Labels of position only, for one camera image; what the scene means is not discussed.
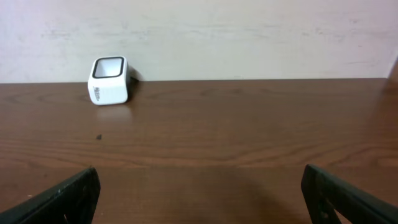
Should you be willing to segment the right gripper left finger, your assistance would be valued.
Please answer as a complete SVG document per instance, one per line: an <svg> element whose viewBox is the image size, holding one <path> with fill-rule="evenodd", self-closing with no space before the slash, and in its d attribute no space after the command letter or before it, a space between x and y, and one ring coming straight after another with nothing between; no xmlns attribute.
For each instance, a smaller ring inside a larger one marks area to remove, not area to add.
<svg viewBox="0 0 398 224"><path fill-rule="evenodd" d="M100 196L100 180L90 167L1 213L3 224L90 224Z"/></svg>

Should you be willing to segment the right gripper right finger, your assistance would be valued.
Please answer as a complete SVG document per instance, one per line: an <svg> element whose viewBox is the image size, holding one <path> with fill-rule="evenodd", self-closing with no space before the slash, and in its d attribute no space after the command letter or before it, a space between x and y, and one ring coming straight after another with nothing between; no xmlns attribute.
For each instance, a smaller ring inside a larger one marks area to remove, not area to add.
<svg viewBox="0 0 398 224"><path fill-rule="evenodd" d="M312 223L397 223L397 207L331 175L306 165L301 189Z"/></svg>

